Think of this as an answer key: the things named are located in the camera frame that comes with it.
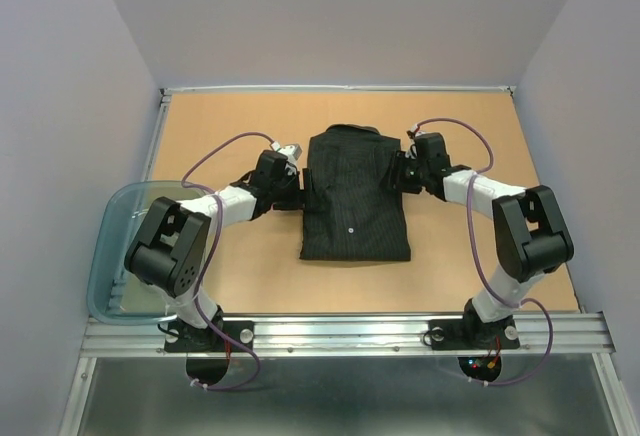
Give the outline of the black pinstriped long sleeve shirt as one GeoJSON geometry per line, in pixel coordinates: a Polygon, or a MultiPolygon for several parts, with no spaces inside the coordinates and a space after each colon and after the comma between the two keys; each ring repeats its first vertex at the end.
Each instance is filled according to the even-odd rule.
{"type": "Polygon", "coordinates": [[[384,177],[400,140],[373,127],[336,124],[309,141],[318,209],[303,210],[300,258],[307,261],[407,262],[403,196],[384,177]]]}

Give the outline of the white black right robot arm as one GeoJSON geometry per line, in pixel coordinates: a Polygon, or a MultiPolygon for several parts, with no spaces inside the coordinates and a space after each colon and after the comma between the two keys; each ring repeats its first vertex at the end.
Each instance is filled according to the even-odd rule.
{"type": "Polygon", "coordinates": [[[430,329],[435,349],[484,349],[491,344],[518,345],[513,315],[531,288],[574,256],[574,244],[551,188],[524,188],[454,165],[444,137],[417,128],[408,132],[410,148],[394,156],[389,185],[422,191],[463,206],[468,218],[479,213],[493,223],[498,265],[491,277],[480,277],[482,290],[465,304],[459,319],[430,329]]]}

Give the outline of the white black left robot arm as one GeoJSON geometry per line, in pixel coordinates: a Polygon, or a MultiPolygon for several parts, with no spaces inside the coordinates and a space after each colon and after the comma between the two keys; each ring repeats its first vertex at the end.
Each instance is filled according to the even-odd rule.
{"type": "Polygon", "coordinates": [[[199,349],[222,338],[220,306],[202,289],[224,228],[272,209],[302,207],[297,144],[263,151],[254,170],[222,190],[190,199],[155,199],[124,258],[125,269],[155,287],[199,349]]]}

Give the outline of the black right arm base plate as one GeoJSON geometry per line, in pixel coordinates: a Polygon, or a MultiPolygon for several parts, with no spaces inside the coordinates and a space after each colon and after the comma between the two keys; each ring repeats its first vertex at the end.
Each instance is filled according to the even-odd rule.
{"type": "Polygon", "coordinates": [[[435,351],[515,350],[520,340],[512,317],[491,323],[467,322],[463,318],[431,320],[426,336],[435,351]]]}

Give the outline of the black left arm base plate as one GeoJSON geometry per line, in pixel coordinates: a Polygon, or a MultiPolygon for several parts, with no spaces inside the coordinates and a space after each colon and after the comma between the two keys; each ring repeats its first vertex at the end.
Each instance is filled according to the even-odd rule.
{"type": "MultiPolygon", "coordinates": [[[[223,353],[227,348],[237,351],[210,328],[193,328],[178,319],[158,324],[157,329],[165,336],[164,351],[167,353],[223,353]]],[[[236,341],[240,340],[244,330],[253,331],[254,323],[225,320],[222,324],[222,331],[236,341]]]]}

